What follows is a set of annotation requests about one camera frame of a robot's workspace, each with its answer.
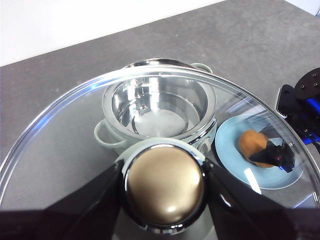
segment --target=cooking pot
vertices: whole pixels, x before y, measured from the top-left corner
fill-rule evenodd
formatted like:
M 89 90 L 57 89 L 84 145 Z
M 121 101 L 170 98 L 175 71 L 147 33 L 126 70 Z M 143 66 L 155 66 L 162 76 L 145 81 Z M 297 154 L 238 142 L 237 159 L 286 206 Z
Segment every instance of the cooking pot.
M 211 69 L 200 63 L 186 64 L 173 59 L 154 58 L 125 68 L 143 65 L 176 65 Z M 100 145 L 121 154 L 133 144 L 155 137 L 170 137 L 189 143 L 205 153 L 210 150 L 217 124 L 216 94 L 212 86 L 161 72 L 128 79 L 107 86 L 102 97 L 105 118 L 94 129 Z M 101 127 L 112 139 L 102 139 Z

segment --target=bread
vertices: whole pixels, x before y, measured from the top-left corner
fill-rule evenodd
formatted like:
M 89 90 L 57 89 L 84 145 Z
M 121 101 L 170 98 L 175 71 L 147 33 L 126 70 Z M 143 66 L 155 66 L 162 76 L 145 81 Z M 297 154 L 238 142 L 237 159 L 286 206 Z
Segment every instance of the bread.
M 261 150 L 267 147 L 268 138 L 263 133 L 258 133 L 253 129 L 249 129 L 245 131 L 238 140 L 238 145 L 241 153 L 244 157 L 249 160 L 249 157 L 260 152 Z M 272 168 L 274 167 L 271 164 L 261 163 L 261 162 L 253 162 L 258 167 L 261 168 Z

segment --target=gold knob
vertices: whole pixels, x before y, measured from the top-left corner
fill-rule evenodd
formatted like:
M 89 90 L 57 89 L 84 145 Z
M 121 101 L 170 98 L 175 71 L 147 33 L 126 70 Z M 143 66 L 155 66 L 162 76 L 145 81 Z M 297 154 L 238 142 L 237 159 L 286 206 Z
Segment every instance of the gold knob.
M 175 224 L 200 205 L 204 192 L 202 172 L 195 159 L 177 147 L 143 152 L 128 172 L 128 195 L 139 215 L 159 224 Z

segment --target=plate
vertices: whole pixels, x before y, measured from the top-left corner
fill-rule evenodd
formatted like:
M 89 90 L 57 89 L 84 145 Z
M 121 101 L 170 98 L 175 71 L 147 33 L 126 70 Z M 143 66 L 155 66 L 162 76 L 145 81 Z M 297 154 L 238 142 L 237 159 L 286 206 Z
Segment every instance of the plate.
M 270 168 L 256 166 L 242 156 L 238 147 L 238 139 L 243 132 L 249 129 L 260 132 L 268 123 L 265 117 L 258 115 L 238 115 L 229 118 L 216 132 L 215 149 L 224 167 L 242 182 L 250 185 L 252 172 L 260 189 L 278 190 L 294 184 L 303 174 L 297 156 L 295 167 L 288 173 L 277 166 Z M 275 145 L 282 144 L 281 138 L 270 140 Z

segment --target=glass lid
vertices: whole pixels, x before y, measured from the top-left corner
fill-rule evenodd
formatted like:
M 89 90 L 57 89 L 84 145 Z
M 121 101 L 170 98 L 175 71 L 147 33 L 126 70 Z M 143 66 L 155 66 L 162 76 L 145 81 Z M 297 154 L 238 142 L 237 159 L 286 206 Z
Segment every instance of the glass lid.
M 193 146 L 285 208 L 320 206 L 319 168 L 275 110 L 221 77 L 160 64 L 98 76 L 47 107 L 0 166 L 0 210 L 44 209 L 156 137 Z M 149 235 L 120 211 L 113 239 L 213 239 L 213 232 L 208 207 L 174 236 Z

